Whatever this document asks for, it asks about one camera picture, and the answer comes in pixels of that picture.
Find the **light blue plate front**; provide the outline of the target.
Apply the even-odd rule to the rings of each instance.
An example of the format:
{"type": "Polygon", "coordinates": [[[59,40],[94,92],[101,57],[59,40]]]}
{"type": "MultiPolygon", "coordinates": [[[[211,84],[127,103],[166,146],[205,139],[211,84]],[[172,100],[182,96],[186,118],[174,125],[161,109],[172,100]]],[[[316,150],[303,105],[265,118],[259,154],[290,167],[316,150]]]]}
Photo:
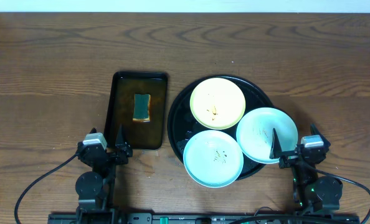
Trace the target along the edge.
{"type": "Polygon", "coordinates": [[[221,188],[238,179],[244,156],[233,137],[222,131],[207,130],[197,133],[186,143],[183,163],[198,184],[221,188]]]}

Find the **green and orange sponge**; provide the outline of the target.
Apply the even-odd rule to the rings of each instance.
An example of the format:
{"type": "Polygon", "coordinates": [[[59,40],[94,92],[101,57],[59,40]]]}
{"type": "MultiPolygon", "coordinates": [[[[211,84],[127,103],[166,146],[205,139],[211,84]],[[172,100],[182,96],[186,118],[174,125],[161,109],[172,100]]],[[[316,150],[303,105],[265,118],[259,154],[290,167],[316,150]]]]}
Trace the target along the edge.
{"type": "Polygon", "coordinates": [[[149,108],[151,95],[135,94],[133,118],[134,122],[150,122],[149,108]]]}

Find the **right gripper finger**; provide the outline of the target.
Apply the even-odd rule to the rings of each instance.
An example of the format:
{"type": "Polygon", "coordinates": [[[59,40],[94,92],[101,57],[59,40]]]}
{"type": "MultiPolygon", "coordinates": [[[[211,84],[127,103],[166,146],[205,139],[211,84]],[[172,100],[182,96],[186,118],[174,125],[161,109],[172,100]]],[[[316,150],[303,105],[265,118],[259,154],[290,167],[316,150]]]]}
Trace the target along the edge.
{"type": "Polygon", "coordinates": [[[329,140],[327,140],[318,130],[318,128],[314,125],[314,124],[311,124],[310,125],[310,132],[312,135],[319,135],[321,140],[323,141],[323,144],[324,146],[331,146],[331,143],[329,142],[329,140]]]}
{"type": "Polygon", "coordinates": [[[278,138],[278,134],[276,132],[276,129],[273,128],[273,134],[272,134],[272,146],[270,150],[270,159],[279,159],[282,156],[282,148],[280,145],[280,141],[278,138]]]}

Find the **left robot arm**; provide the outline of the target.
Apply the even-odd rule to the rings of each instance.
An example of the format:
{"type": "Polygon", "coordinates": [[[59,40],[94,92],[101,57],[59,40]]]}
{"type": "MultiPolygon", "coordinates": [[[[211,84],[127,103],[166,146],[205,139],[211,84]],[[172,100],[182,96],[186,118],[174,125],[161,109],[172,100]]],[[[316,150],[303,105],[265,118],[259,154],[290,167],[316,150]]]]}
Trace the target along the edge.
{"type": "Polygon", "coordinates": [[[124,129],[119,127],[112,152],[107,151],[104,135],[93,128],[83,141],[77,143],[75,154],[92,169],[83,173],[75,183],[78,207],[74,223],[126,223],[126,215],[113,205],[116,167],[127,164],[133,155],[124,129]]]}

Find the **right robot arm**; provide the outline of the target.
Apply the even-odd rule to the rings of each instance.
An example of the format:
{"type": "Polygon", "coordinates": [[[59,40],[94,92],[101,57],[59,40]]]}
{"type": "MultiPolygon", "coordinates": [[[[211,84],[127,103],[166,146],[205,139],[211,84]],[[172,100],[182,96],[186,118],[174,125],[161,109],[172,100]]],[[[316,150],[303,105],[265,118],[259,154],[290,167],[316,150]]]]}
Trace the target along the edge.
{"type": "Polygon", "coordinates": [[[270,158],[279,160],[279,168],[292,170],[293,199],[300,205],[298,215],[330,216],[334,210],[339,210],[343,183],[328,175],[318,175],[315,166],[326,159],[331,144],[315,125],[310,126],[310,131],[301,143],[285,151],[274,129],[270,158]]]}

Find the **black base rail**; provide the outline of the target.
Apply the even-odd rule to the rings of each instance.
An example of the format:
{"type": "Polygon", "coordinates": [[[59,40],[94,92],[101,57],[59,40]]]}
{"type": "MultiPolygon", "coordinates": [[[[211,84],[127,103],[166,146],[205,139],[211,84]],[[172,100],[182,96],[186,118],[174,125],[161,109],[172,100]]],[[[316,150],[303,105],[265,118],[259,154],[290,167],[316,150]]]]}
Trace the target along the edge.
{"type": "Polygon", "coordinates": [[[228,224],[228,223],[358,223],[359,218],[334,217],[295,217],[291,215],[258,214],[245,215],[169,215],[151,213],[129,213],[109,215],[107,213],[55,213],[50,214],[48,224],[111,223],[111,224],[228,224]]]}

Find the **black rectangular tray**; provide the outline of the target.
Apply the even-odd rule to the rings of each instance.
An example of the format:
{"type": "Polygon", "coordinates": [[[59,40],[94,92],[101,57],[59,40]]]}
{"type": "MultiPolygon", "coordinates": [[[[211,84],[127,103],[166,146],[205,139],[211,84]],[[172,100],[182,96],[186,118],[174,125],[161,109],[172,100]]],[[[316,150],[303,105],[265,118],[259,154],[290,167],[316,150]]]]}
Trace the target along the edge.
{"type": "Polygon", "coordinates": [[[113,75],[104,137],[113,147],[119,125],[133,149],[157,150],[163,143],[168,74],[165,72],[120,71],[113,75]],[[134,122],[135,94],[151,95],[150,122],[134,122]]]}

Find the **yellow plate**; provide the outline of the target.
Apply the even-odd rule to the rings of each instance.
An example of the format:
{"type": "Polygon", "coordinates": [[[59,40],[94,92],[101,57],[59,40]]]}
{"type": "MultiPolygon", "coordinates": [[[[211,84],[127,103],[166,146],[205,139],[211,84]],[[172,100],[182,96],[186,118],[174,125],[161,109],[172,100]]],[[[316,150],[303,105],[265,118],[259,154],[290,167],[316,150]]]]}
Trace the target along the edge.
{"type": "Polygon", "coordinates": [[[245,96],[232,81],[208,78],[193,89],[189,101],[197,122],[210,129],[227,129],[237,124],[245,113],[245,96]]]}

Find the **pale green plate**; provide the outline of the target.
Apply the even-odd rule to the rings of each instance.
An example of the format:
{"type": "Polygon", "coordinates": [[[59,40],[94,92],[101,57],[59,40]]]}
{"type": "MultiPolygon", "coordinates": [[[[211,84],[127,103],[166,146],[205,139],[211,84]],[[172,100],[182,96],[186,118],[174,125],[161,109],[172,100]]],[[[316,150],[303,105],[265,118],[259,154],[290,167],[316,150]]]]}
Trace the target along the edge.
{"type": "Polygon", "coordinates": [[[276,164],[279,160],[270,158],[273,131],[277,132],[283,151],[295,148],[298,142],[295,122],[275,108],[257,108],[244,115],[237,125],[236,140],[249,159],[261,164],[276,164]]]}

